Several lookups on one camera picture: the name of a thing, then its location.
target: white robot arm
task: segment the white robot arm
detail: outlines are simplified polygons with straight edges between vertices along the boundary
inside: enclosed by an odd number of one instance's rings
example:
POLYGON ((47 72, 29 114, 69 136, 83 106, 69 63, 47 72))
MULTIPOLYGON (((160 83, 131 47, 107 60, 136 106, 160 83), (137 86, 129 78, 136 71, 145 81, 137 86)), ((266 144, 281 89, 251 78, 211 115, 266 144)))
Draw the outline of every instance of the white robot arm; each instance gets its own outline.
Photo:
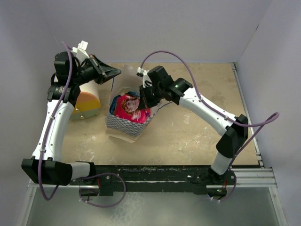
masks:
POLYGON ((59 104, 55 115, 52 115, 59 101, 69 73, 69 57, 67 52, 55 56, 56 74, 51 78, 48 89, 47 116, 38 145, 31 159, 23 159, 22 169, 35 182, 38 182, 38 162, 42 161, 44 184, 68 185, 76 178, 86 177, 91 173, 90 162, 62 163, 63 138, 67 129, 68 120, 73 112, 76 100, 80 93, 79 86, 94 80, 103 84, 119 75, 121 70, 110 67, 86 52, 88 43, 82 41, 78 47, 72 48, 72 74, 69 86, 63 101, 59 104), (49 120, 53 120, 49 129, 49 120), (45 146, 43 140, 47 133, 45 146))
POLYGON ((244 115, 235 116, 210 100, 202 96, 200 100, 196 90, 186 80, 179 78, 173 81, 171 76, 167 74, 162 66, 157 66, 150 71, 138 68, 137 74, 143 77, 143 85, 140 87, 141 105, 139 109, 155 106, 161 99, 173 101, 177 105, 181 105, 194 112, 200 118, 205 120, 212 126, 216 132, 222 137, 216 148, 218 154, 211 166, 217 176, 223 175, 229 168, 229 165, 248 137, 246 128, 240 128, 233 125, 226 118, 232 119, 243 124, 247 124, 248 120, 244 115), (226 118, 208 108, 203 100, 215 110, 223 112, 226 118))

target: white wall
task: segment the white wall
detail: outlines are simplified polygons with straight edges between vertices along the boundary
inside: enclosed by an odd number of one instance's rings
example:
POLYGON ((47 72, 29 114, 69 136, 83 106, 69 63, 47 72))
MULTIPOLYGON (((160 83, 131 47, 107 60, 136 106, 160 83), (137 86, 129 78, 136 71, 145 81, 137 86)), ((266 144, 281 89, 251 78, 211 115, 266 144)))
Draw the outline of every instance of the white wall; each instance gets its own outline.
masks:
POLYGON ((59 48, 34 0, 0 3, 0 221, 15 226, 29 182, 21 170, 40 137, 59 48))
POLYGON ((257 136, 272 166, 288 223, 301 222, 301 1, 273 0, 238 62, 251 119, 279 119, 257 136))
MULTIPOLYGON (((89 42, 101 60, 139 62, 159 49, 188 62, 236 62, 271 0, 37 0, 54 35, 89 42)), ((176 61, 160 54, 152 61, 176 61)))

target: wooden table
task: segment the wooden table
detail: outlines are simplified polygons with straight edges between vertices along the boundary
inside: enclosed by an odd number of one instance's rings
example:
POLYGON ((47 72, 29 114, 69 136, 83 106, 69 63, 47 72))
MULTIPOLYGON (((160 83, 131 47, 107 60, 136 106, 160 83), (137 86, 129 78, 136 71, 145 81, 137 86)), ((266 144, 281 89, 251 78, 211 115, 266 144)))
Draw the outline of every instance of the wooden table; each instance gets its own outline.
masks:
MULTIPOLYGON (((122 68, 124 64, 110 64, 122 68)), ((134 68, 139 63, 128 63, 134 68)), ((180 63, 146 63, 144 69, 157 65, 177 79, 191 78, 180 63)), ((188 64, 199 91, 215 104, 235 115, 245 114, 231 64, 188 64)), ((93 161, 95 164, 124 165, 211 165, 215 159, 216 143, 221 138, 213 128, 193 112, 176 104, 159 110, 134 143, 109 137, 105 117, 111 81, 99 86, 101 111, 98 116, 70 121, 63 142, 63 162, 93 161)), ((234 164, 257 165, 253 142, 235 160, 234 164)))

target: gift bag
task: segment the gift bag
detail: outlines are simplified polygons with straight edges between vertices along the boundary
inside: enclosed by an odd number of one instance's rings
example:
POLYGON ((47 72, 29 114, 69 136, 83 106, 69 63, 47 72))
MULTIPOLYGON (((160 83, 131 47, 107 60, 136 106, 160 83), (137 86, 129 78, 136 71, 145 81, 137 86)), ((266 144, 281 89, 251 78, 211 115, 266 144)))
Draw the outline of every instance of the gift bag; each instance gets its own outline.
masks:
POLYGON ((114 78, 112 84, 109 110, 106 117, 106 133, 109 136, 132 143, 139 138, 143 130, 150 123, 161 103, 151 109, 143 111, 136 110, 140 101, 139 86, 142 85, 142 78, 136 75, 136 69, 131 66, 124 65, 121 71, 122 73, 114 78), (130 107, 130 110, 132 110, 131 112, 126 111, 128 113, 128 119, 122 115, 124 112, 118 112, 119 108, 122 108, 122 106, 126 104, 128 105, 127 107, 130 107), (114 113, 117 111, 116 115, 111 112, 113 107, 115 109, 114 113))

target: gray floor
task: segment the gray floor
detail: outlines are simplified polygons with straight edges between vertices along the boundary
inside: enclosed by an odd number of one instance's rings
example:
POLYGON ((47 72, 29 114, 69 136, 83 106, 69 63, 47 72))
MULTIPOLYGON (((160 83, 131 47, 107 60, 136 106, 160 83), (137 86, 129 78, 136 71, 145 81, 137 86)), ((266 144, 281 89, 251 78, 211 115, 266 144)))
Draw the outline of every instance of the gray floor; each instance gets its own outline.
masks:
MULTIPOLYGON (((110 204, 121 195, 92 202, 110 204)), ((278 226, 278 222, 268 188, 237 188, 221 203, 189 193, 127 193, 118 206, 101 209, 79 202, 78 188, 60 187, 49 202, 37 189, 27 225, 278 226)))

